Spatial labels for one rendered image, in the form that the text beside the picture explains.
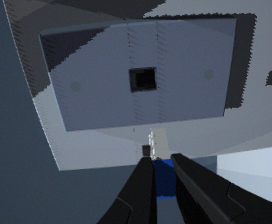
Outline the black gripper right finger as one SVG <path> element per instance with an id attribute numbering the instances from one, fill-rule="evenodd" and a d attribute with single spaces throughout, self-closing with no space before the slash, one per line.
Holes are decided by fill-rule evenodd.
<path id="1" fill-rule="evenodd" d="M 185 224 L 272 224 L 272 201 L 173 153 L 176 200 Z"/>

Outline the grey panel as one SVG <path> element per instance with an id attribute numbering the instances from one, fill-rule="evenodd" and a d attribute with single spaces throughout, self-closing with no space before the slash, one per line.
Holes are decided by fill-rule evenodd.
<path id="1" fill-rule="evenodd" d="M 272 148 L 272 0 L 3 0 L 60 171 Z"/>

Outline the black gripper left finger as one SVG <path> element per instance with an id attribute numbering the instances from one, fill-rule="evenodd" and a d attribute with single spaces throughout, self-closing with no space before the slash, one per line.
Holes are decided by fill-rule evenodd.
<path id="1" fill-rule="evenodd" d="M 157 224 L 155 172 L 152 157 L 141 157 L 97 224 Z"/>

